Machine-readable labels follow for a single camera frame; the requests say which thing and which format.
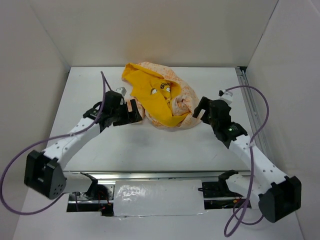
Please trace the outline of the yellow and patterned jacket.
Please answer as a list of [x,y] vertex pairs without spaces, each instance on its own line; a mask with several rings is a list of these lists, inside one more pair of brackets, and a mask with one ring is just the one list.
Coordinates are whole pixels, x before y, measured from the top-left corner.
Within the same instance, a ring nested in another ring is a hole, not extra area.
[[126,64],[122,80],[132,86],[139,114],[160,129],[190,129],[200,123],[193,117],[200,100],[190,85],[168,66],[151,62]]

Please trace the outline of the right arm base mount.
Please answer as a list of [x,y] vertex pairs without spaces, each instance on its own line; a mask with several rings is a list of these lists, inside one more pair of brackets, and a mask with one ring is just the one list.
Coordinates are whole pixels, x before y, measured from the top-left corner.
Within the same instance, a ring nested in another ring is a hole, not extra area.
[[222,187],[218,181],[202,182],[198,191],[203,194],[205,210],[232,209],[246,200],[242,195]]

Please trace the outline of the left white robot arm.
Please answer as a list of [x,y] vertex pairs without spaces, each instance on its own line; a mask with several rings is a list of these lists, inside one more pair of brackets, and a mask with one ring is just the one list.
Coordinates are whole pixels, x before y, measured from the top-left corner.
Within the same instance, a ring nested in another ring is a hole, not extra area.
[[72,157],[90,140],[110,126],[122,126],[142,120],[136,101],[126,102],[124,87],[109,90],[102,102],[87,110],[76,126],[53,145],[27,155],[24,184],[50,200],[64,193],[79,192],[92,200],[99,193],[98,180],[84,172],[66,173]]

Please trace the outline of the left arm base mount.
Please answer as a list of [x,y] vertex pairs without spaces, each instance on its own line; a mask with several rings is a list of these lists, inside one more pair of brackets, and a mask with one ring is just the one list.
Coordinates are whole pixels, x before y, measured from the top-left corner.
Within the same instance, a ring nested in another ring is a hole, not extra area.
[[102,181],[97,189],[87,195],[83,192],[70,193],[67,202],[67,213],[100,213],[101,216],[114,216],[115,181]]

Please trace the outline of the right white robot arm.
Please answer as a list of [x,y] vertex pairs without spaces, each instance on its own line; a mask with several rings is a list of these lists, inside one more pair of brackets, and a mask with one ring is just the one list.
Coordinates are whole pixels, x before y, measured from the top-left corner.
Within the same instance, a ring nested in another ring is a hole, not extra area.
[[245,197],[250,193],[250,206],[275,223],[301,208],[302,183],[296,176],[289,177],[277,168],[251,142],[247,131],[231,120],[229,104],[229,98],[211,100],[204,96],[193,113],[197,118],[204,110],[201,121],[210,125],[216,138],[253,170],[252,186],[249,178],[229,170],[219,176],[218,190],[223,196],[236,193]]

